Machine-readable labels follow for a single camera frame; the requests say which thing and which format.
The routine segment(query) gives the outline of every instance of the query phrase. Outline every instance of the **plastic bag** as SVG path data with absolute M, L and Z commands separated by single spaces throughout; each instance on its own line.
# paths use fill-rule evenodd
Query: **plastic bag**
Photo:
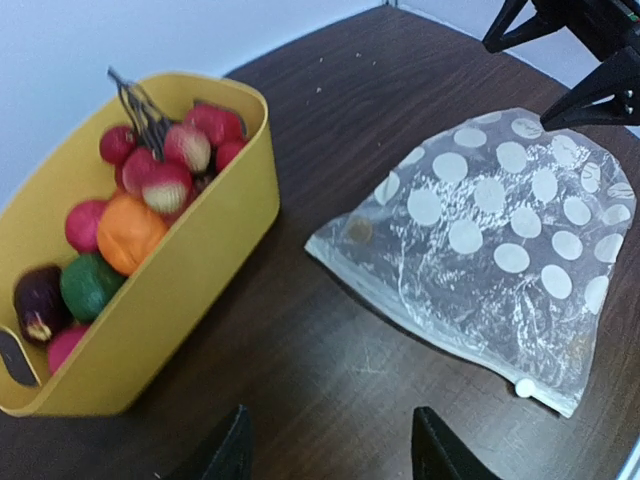
M 609 152 L 517 108 L 423 142 L 306 249 L 403 328 L 569 417 L 635 205 Z

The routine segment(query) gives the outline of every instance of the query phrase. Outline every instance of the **green avocado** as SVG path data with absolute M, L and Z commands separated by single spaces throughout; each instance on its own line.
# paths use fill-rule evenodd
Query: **green avocado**
M 80 323 L 93 322 L 126 281 L 99 253 L 85 253 L 60 277 L 64 303 Z

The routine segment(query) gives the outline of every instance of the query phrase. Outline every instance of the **bunch of radishes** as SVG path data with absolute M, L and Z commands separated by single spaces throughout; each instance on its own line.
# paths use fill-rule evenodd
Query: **bunch of radishes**
M 168 119 L 138 85 L 109 75 L 132 125 L 109 128 L 100 156 L 115 166 L 116 184 L 173 223 L 246 145 L 240 118 L 205 103 L 182 123 Z

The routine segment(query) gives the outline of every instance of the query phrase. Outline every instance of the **yellow bin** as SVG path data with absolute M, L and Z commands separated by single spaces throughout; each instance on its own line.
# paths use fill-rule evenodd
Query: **yellow bin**
M 117 97 L 76 130 L 29 179 L 0 217 L 0 325 L 21 345 L 38 381 L 18 384 L 0 367 L 0 408 L 14 416 L 112 415 L 125 410 L 171 357 L 220 295 L 275 220 L 280 207 L 267 104 L 231 80 L 166 74 L 141 85 L 171 118 L 194 99 L 238 112 L 247 147 L 171 228 L 154 254 L 124 284 L 53 377 L 46 352 L 23 342 L 13 287 L 28 268 L 67 265 L 69 210 L 114 190 L 101 161 L 104 130 L 129 119 Z

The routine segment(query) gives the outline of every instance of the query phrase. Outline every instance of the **dark wood surface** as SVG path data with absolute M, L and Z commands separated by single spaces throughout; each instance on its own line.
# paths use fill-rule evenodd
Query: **dark wood surface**
M 411 414 L 420 405 L 505 480 L 614 478 L 640 431 L 637 222 L 604 308 L 589 386 L 569 420 L 398 331 L 303 251 L 314 230 L 355 207 L 426 137 L 496 109 L 542 112 L 563 88 L 391 8 L 231 76 L 270 103 L 280 218 L 126 415 L 0 417 L 0 478 L 153 480 L 237 403 L 255 423 L 257 480 L 410 479 Z M 640 143 L 622 128 L 584 131 L 640 191 Z

